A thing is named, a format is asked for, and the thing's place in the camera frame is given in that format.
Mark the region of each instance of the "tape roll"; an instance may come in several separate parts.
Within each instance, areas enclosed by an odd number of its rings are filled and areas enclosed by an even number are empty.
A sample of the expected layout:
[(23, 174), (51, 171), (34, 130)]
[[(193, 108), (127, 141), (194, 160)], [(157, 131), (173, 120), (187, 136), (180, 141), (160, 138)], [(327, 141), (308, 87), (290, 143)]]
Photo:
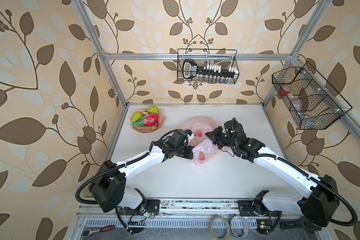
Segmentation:
[[(225, 234), (224, 237), (222, 238), (219, 238), (215, 235), (215, 233), (213, 232), (213, 229), (212, 229), (212, 226), (213, 226), (213, 222), (216, 220), (216, 219), (221, 219), (225, 222), (225, 226), (227, 228), (227, 233)], [(228, 220), (222, 216), (216, 216), (212, 219), (211, 223), (209, 224), (209, 232), (211, 233), (212, 237), (214, 239), (217, 239), (217, 240), (227, 240), (230, 236), (231, 236), (231, 227), (230, 227), (230, 224), (228, 222)]]
[[(241, 236), (237, 235), (232, 229), (232, 221), (234, 219), (240, 219), (242, 221), (242, 223), (243, 223), (243, 228), (244, 229), (243, 229), (243, 234)], [(242, 216), (235, 215), (231, 219), (231, 231), (232, 231), (233, 235), (235, 235), (235, 237), (237, 237), (237, 238), (245, 238), (248, 235), (249, 231), (250, 231), (250, 227), (249, 227), (247, 221), (245, 220), (245, 218), (243, 218)]]

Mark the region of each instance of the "ratchet wrench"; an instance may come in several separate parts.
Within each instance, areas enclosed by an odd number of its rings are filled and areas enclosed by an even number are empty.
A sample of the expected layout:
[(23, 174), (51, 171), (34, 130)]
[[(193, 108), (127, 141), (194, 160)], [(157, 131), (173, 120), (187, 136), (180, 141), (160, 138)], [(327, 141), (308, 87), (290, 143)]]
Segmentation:
[(106, 231), (110, 231), (112, 229), (115, 228), (115, 225), (109, 225), (109, 226), (105, 226), (105, 227), (102, 227), (102, 228), (99, 228), (99, 229), (96, 229), (96, 230), (90, 230), (90, 229), (87, 229), (85, 230), (83, 233), (82, 233), (82, 236), (83, 237), (88, 237), (89, 235), (91, 235), (92, 233), (96, 233), (96, 232), (106, 232)]

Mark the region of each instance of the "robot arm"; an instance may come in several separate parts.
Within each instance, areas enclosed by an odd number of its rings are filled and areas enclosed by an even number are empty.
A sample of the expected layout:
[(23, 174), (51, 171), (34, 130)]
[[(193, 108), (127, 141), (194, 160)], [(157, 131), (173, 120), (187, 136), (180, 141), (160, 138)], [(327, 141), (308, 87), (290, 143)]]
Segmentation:
[[(171, 132), (172, 136), (163, 139)], [(142, 192), (139, 189), (128, 189), (125, 184), (147, 168), (174, 156), (193, 158), (193, 147), (188, 145), (193, 137), (192, 132), (180, 129), (171, 132), (152, 142), (148, 151), (130, 159), (116, 163), (105, 161), (97, 175), (79, 187), (76, 199), (81, 203), (99, 204), (104, 212), (116, 207), (129, 207), (137, 211), (144, 209), (146, 198)], [(220, 126), (205, 135), (219, 149), (223, 146), (231, 147), (236, 156), (265, 167), (298, 191), (298, 194), (279, 194), (262, 190), (252, 206), (258, 215), (269, 211), (292, 212), (305, 216), (321, 227), (326, 227), (330, 221), (344, 226), (352, 226), (357, 222), (353, 208), (337, 193), (336, 181), (333, 178), (328, 175), (320, 177), (305, 171), (275, 154), (262, 142), (247, 138), (242, 125), (235, 118), (227, 121), (224, 129)], [(81, 190), (88, 184), (95, 201), (87, 201), (80, 197)], [(331, 219), (339, 206), (339, 200), (351, 212), (352, 219), (349, 222)]]

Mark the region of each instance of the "divided wire basket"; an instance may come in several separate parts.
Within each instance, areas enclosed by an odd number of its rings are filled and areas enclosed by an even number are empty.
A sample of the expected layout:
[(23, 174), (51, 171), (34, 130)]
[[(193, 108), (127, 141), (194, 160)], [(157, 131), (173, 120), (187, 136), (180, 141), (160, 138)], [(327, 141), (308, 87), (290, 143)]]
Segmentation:
[(237, 50), (180, 48), (177, 50), (177, 81), (235, 84), (240, 75), (236, 53)]
[[(317, 73), (320, 83), (312, 76)], [(272, 84), (299, 129), (322, 130), (352, 109), (336, 88), (307, 62), (272, 74)]]

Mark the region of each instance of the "hanging wire basket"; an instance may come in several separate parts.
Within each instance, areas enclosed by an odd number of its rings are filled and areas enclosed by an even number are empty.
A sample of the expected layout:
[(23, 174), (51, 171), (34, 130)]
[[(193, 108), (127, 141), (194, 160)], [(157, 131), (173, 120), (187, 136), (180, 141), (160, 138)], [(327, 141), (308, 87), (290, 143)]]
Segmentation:
[[(322, 80), (321, 86), (313, 74)], [(352, 109), (349, 102), (314, 66), (289, 67), (272, 74), (272, 84), (299, 129), (326, 129)]]
[(177, 81), (235, 84), (240, 75), (236, 53), (237, 50), (180, 48)]

